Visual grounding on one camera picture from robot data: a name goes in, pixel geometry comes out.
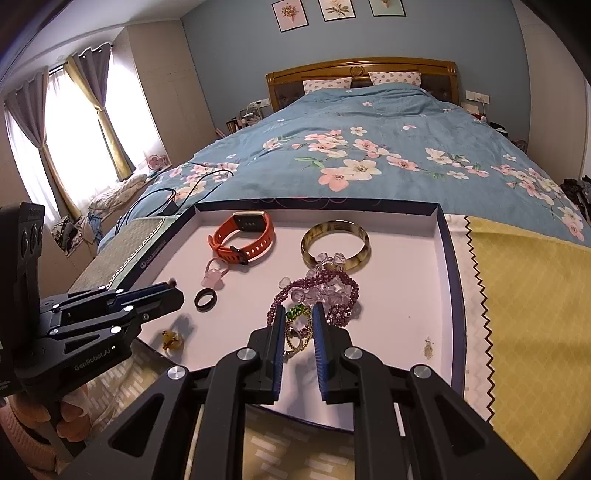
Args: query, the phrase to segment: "blue duvet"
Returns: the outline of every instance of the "blue duvet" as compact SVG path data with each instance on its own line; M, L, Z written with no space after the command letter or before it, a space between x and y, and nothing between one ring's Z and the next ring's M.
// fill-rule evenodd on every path
M436 202L445 213L591 246L581 214L521 150L462 108L401 83L309 93L164 172L147 193L163 187L176 191L177 204L186 199L183 209L207 194L204 202L278 197ZM146 216L168 195L151 195L131 218Z

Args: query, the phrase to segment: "framed picture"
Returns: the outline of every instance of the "framed picture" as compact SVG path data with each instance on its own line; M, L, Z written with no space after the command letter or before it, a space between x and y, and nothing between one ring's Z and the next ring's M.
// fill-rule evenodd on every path
M318 0L318 2L325 22L355 17L351 0Z
M279 30L286 32L308 24L301 0L282 0L273 4Z
M375 17L406 17L402 0L369 0L369 4Z

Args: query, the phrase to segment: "bed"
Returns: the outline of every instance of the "bed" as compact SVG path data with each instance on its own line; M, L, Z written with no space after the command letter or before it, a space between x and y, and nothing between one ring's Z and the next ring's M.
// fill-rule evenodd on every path
M421 86L368 84L369 72L400 71L420 72ZM303 80L348 76L351 88L303 95ZM163 205L162 188L182 209L285 197L441 204L466 306L465 399L539 478L557 478L591 427L591 231L575 205L457 105L453 62L338 60L267 83L271 116L160 175L124 223Z

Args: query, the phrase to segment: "tray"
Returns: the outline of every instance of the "tray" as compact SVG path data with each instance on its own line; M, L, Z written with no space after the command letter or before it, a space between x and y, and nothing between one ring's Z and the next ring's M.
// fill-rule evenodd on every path
M246 345L249 334L265 325L280 279L306 275L300 255L301 237L326 220L348 220L363 226L372 256L352 278L359 284L359 314L347 329L354 345L378 355L387 365L410 368L427 364L463 393L465 316L453 245L437 204L394 200L351 200L326 203L324 209L290 208L288 200L271 203L216 202L199 205L176 222L171 238L155 242L125 275L125 284L143 287L174 277L184 292L181 310L142 326L139 338L161 350L161 332L172 329L184 348L171 354L190 370L209 367L228 352ZM317 203L303 203L316 207ZM196 310L193 299L202 289L204 268L212 257L207 236L233 212L266 210L275 225L270 251L248 267L233 265L217 290L217 305ZM258 234L238 233L229 243L241 247ZM311 253L358 252L362 241L348 233L319 239ZM293 303L288 299L284 305ZM327 406L320 398L313 340L284 366L281 395L268 408L314 424L353 430L351 404Z

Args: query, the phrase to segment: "orange watch strap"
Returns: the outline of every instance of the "orange watch strap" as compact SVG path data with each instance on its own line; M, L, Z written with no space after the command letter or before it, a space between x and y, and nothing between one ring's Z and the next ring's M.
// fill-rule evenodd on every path
M265 219L265 231L257 240L245 247L237 249L222 245L226 238L239 230L233 215L219 226L213 237L211 235L207 236L207 242L215 254L226 262L248 265L249 260L257 257L269 248L275 237L275 229L271 217L267 212L264 212L263 218Z

